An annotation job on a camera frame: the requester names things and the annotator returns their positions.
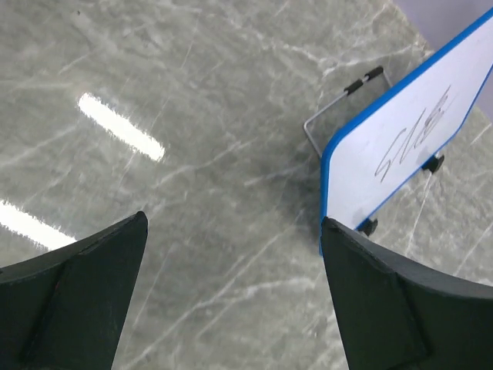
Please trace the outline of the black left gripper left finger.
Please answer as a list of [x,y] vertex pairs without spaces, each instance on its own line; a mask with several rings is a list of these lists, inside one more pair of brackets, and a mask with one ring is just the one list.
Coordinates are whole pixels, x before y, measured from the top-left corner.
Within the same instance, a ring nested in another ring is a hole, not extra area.
[[139,211],[100,232],[1,269],[3,369],[110,369],[141,267]]

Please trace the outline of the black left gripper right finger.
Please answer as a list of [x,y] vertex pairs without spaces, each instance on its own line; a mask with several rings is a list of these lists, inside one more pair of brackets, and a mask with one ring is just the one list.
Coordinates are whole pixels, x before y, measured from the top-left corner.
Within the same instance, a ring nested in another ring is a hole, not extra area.
[[320,245],[350,369],[490,369],[492,288],[437,271],[331,218]]

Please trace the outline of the blue framed whiteboard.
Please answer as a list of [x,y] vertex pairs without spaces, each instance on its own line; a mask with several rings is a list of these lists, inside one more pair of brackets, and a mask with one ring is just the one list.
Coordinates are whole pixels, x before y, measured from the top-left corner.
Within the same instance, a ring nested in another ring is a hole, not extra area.
[[332,136],[319,218],[359,228],[456,135],[491,71],[487,11]]

